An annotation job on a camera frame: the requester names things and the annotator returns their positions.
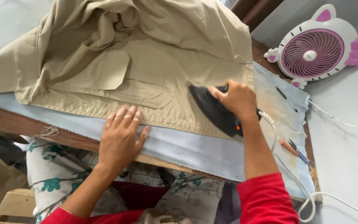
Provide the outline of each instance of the tile floor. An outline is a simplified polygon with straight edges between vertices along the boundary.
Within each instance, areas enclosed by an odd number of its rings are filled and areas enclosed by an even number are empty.
[[[96,153],[85,150],[82,150],[78,156],[82,158],[82,161],[87,163],[91,168],[94,168],[99,160]],[[146,186],[164,187],[163,181],[157,174],[156,169],[157,166],[132,162],[124,168],[121,174],[114,181],[127,181]]]

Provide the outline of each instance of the floral pants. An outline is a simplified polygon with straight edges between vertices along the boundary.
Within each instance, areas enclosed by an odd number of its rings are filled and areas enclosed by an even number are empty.
[[[35,193],[33,215],[37,224],[59,207],[81,185],[92,171],[84,162],[70,154],[69,148],[46,140],[35,139],[27,150],[27,177]],[[193,223],[215,220],[223,181],[170,170],[176,179],[156,207],[167,209],[177,220],[187,218]],[[109,187],[101,196],[91,216],[127,211],[118,192]]]

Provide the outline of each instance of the clothing iron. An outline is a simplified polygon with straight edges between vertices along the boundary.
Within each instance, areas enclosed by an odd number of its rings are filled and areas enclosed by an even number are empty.
[[[229,86],[217,86],[222,93],[226,93],[229,90]],[[204,115],[219,129],[221,129],[228,136],[233,137],[235,135],[243,136],[243,128],[237,117],[230,112],[226,107],[217,99],[215,99],[204,86],[189,85],[189,90],[193,96],[196,104],[204,113]],[[259,109],[256,109],[256,114],[259,120],[261,115]]]

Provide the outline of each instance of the wooden table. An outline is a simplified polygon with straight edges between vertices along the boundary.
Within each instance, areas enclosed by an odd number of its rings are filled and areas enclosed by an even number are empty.
[[[252,39],[252,51],[253,51],[253,60],[258,64],[262,65],[267,70],[271,71],[274,74],[280,75],[280,77],[286,79],[287,77],[281,72],[276,63],[269,63],[266,58],[263,57],[264,53],[267,52],[267,47],[258,41]],[[0,109],[0,131],[7,132],[17,135],[26,135],[26,136],[34,136],[40,134],[45,130],[45,126],[49,127],[50,124],[46,124],[39,120],[35,120],[32,118],[28,118],[26,116],[16,114],[4,109]],[[305,133],[307,135],[306,138],[306,153],[307,157],[310,160],[309,163],[309,171],[312,177],[312,180],[315,185],[316,191],[320,191],[319,181],[317,178],[316,172],[316,164],[314,161],[313,148],[311,146],[309,127],[307,123],[304,126]],[[80,148],[84,150],[97,152],[99,150],[99,141],[90,139],[88,137],[78,135],[68,130],[59,129],[59,134],[55,136],[48,136],[47,140],[56,142],[61,145],[67,145],[75,148]],[[174,163],[166,162],[164,160],[158,159],[156,157],[152,157],[149,155],[141,154],[136,158],[136,161],[152,164],[155,166],[166,167],[176,170],[181,170],[189,173],[199,174],[207,177],[212,177],[215,179],[223,178],[211,175],[205,172],[201,172],[198,170],[193,170],[181,165],[177,165]]]

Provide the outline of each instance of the white wall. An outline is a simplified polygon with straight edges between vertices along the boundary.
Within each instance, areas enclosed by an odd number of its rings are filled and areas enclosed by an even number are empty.
[[[285,0],[252,36],[277,47],[291,28],[311,18],[323,4],[335,6],[337,17],[358,32],[358,0]],[[337,119],[358,126],[358,66],[309,83],[311,100]],[[358,130],[341,125],[312,108],[307,115],[321,190],[358,207]],[[358,224],[358,212],[324,196],[314,223]]]

